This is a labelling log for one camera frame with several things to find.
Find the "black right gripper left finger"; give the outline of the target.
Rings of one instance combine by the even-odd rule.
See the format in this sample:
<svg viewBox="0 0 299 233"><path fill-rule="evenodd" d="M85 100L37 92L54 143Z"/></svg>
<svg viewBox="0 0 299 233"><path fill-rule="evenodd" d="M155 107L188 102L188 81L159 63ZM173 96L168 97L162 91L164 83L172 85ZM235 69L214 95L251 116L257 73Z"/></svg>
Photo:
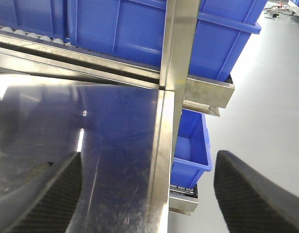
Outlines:
<svg viewBox="0 0 299 233"><path fill-rule="evenodd" d="M0 233L64 233L81 190L81 154L72 152L0 198Z"/></svg>

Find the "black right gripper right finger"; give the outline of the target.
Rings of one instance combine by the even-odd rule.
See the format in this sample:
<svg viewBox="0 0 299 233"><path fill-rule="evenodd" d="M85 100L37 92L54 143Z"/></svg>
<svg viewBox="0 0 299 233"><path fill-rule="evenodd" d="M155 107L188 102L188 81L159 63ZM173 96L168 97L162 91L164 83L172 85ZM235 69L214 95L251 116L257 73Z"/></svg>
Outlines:
<svg viewBox="0 0 299 233"><path fill-rule="evenodd" d="M217 153L214 191L231 233L299 233L299 197L227 150Z"/></svg>

